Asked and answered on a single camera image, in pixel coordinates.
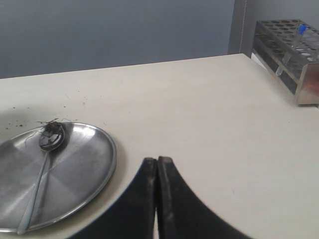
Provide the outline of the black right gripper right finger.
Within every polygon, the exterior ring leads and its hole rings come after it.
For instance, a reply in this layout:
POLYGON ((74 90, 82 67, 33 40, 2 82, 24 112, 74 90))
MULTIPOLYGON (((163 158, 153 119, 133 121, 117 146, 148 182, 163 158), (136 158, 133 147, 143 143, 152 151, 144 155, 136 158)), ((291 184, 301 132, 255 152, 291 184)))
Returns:
POLYGON ((158 158, 160 239, 248 239, 211 211, 184 181, 170 157, 158 158))

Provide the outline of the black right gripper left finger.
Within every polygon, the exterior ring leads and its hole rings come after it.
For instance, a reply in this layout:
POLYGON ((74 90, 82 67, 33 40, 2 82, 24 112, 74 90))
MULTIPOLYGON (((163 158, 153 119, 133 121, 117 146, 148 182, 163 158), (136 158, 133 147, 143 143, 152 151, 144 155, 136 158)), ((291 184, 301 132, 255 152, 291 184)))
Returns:
POLYGON ((72 239, 152 239, 156 210, 157 160, 145 158, 127 189, 72 239))

